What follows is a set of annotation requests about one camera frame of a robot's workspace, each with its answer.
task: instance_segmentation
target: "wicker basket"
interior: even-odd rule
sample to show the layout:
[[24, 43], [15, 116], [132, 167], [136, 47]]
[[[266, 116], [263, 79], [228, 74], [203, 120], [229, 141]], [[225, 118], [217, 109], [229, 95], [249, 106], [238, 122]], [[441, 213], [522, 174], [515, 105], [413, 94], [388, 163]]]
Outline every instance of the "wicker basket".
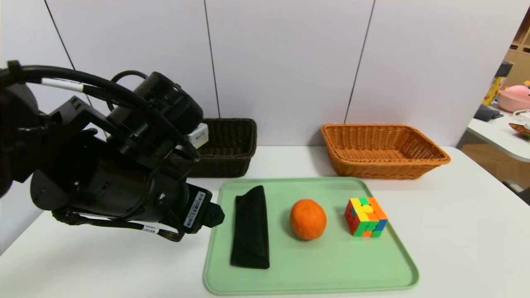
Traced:
[[252, 119], [204, 119], [208, 142], [199, 148], [200, 161], [191, 163], [177, 155], [171, 161], [190, 177], [233, 178], [245, 175], [256, 152], [257, 126]]
[[328, 124], [322, 135], [335, 172], [372, 179], [416, 179], [450, 157], [417, 129], [394, 124]]

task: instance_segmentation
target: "green tray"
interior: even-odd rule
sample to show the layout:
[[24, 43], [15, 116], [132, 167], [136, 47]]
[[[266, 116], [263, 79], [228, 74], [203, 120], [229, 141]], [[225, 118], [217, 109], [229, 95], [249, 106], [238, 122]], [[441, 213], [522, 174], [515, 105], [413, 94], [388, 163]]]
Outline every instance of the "green tray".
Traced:
[[[267, 200], [270, 268], [234, 267], [230, 265], [234, 200], [258, 185], [265, 188]], [[219, 194], [226, 217], [212, 232], [204, 271], [206, 288], [216, 295], [271, 295], [416, 286], [418, 269], [390, 224], [380, 238], [349, 233], [344, 218], [348, 199], [370, 196], [366, 185], [352, 177], [228, 181]], [[317, 201], [328, 218], [324, 234], [312, 241], [297, 238], [289, 223], [292, 205], [304, 198]]]

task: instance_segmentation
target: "colorful cube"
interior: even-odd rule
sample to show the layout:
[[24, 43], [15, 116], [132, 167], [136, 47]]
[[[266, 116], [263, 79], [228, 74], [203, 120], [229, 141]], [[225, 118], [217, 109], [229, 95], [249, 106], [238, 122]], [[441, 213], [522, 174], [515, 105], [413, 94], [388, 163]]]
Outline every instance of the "colorful cube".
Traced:
[[375, 198], [351, 198], [344, 212], [353, 236], [379, 237], [388, 217]]

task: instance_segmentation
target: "white label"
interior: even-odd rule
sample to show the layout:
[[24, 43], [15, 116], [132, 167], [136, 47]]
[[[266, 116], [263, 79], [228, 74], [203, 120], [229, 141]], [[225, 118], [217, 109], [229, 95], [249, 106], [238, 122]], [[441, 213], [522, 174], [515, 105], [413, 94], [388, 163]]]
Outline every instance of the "white label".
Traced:
[[190, 212], [188, 213], [188, 216], [186, 216], [186, 220], [184, 221], [185, 227], [191, 228], [191, 226], [193, 225], [193, 222], [195, 221], [195, 217], [197, 217], [197, 213], [199, 212], [200, 205], [202, 205], [204, 197], [206, 197], [206, 194], [204, 192], [200, 191], [197, 193], [197, 196], [193, 201], [193, 205], [191, 205]]
[[158, 234], [159, 230], [160, 230], [159, 228], [153, 227], [150, 225], [144, 225], [144, 228], [142, 229], [142, 231], [146, 231], [146, 232], [153, 233], [153, 234]]

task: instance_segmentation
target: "orange wicker basket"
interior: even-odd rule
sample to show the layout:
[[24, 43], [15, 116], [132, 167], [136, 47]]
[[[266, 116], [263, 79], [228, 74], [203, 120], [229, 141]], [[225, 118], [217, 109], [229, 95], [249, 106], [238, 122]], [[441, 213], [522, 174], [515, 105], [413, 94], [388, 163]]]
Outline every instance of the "orange wicker basket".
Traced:
[[407, 125], [327, 124], [322, 135], [341, 176], [416, 179], [451, 161], [433, 141]]

